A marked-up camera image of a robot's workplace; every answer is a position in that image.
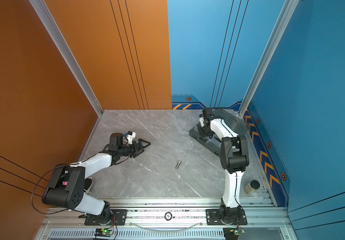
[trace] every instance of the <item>metal base plate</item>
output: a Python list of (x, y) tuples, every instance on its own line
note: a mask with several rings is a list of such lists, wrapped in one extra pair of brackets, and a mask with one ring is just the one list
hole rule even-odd
[[(127, 217), (127, 209), (111, 209), (112, 213), (115, 216), (115, 225), (124, 226)], [(112, 225), (113, 222), (110, 221), (106, 225)], [(97, 226), (96, 221), (94, 222), (93, 217), (87, 217), (84, 221), (85, 226)]]
[(246, 216), (245, 211), (242, 209), (242, 214), (240, 214), (239, 219), (231, 224), (224, 224), (220, 218), (218, 218), (219, 209), (206, 209), (206, 215), (207, 215), (207, 225), (247, 225), (247, 218), (243, 217)]

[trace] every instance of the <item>small jar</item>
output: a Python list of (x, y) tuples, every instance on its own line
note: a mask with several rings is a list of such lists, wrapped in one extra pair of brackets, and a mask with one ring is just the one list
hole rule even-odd
[(257, 190), (260, 187), (260, 183), (257, 180), (252, 180), (249, 184), (244, 186), (244, 191), (247, 194), (252, 193), (253, 191)]

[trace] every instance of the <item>black mounting bracket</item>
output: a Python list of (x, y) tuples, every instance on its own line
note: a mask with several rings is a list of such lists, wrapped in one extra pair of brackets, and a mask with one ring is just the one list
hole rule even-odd
[(240, 209), (240, 213), (237, 218), (229, 224), (222, 221), (219, 209), (206, 209), (207, 225), (247, 225), (246, 213), (243, 209)]

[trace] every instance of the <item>hex bolt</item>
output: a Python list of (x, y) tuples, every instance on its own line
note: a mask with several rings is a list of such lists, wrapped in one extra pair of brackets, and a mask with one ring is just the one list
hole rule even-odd
[(182, 163), (181, 161), (178, 161), (178, 164), (176, 165), (175, 169), (178, 169), (178, 167), (181, 163)]

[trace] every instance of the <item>vent grille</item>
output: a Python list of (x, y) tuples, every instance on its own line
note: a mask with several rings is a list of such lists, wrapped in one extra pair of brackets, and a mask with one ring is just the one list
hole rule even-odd
[[(94, 238), (95, 228), (53, 228), (49, 239), (92, 239)], [(134, 230), (133, 228), (119, 228), (116, 240), (130, 240), (130, 239), (224, 239), (222, 228), (199, 228), (187, 231), (170, 231), (159, 229), (159, 231), (151, 230)]]
[(49, 238), (60, 239), (60, 238), (80, 238), (80, 239), (91, 239), (94, 236), (94, 228), (53, 228)]

